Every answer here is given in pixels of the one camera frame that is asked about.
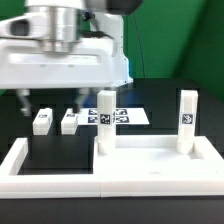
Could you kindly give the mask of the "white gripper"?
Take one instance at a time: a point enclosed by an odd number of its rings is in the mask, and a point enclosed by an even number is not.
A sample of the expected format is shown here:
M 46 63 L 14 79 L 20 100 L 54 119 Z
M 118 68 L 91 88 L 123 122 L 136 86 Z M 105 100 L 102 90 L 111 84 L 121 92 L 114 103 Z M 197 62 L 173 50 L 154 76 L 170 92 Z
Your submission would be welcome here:
M 46 14 L 25 14 L 0 21 L 0 89 L 18 89 L 24 116 L 31 115 L 29 89 L 79 88 L 73 112 L 79 113 L 89 88 L 129 82 L 129 61 L 122 42 L 102 31 L 76 37 L 76 25 L 50 25 Z

